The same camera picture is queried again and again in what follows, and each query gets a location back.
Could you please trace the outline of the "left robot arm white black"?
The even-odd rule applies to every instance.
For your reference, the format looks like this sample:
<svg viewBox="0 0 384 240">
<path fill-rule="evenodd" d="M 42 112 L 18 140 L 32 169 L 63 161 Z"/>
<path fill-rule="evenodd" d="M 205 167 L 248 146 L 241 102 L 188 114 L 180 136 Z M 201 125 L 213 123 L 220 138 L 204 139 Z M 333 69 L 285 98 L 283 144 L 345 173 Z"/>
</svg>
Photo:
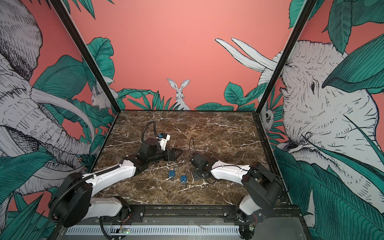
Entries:
<svg viewBox="0 0 384 240">
<path fill-rule="evenodd" d="M 115 217 L 123 207 L 117 198 L 97 199 L 95 194 L 125 179 L 130 179 L 146 170 L 151 163 L 158 161 L 174 162 L 183 153 L 177 148 L 167 148 L 170 137 L 166 134 L 157 138 L 148 138 L 141 143 L 140 149 L 128 155 L 112 167 L 98 172 L 80 175 L 68 175 L 49 202 L 49 221 L 60 223 L 64 227 L 72 227 L 80 221 L 100 217 L 100 204 L 115 204 L 116 208 L 108 208 L 108 215 Z"/>
</svg>

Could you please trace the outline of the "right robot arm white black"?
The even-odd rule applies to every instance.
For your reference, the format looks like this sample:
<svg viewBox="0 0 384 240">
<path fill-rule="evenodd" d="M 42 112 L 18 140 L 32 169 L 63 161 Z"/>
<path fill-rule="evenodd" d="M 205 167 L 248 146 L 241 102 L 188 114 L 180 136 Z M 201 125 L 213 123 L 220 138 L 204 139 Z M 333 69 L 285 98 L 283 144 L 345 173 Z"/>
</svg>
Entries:
<svg viewBox="0 0 384 240">
<path fill-rule="evenodd" d="M 276 202 L 285 194 L 283 180 L 271 173 L 264 165 L 254 162 L 251 165 L 235 165 L 219 160 L 209 160 L 198 153 L 190 159 L 194 166 L 196 180 L 211 178 L 226 180 L 243 186 L 247 195 L 242 198 L 236 211 L 232 213 L 233 221 L 256 222 L 257 213 L 269 212 Z"/>
</svg>

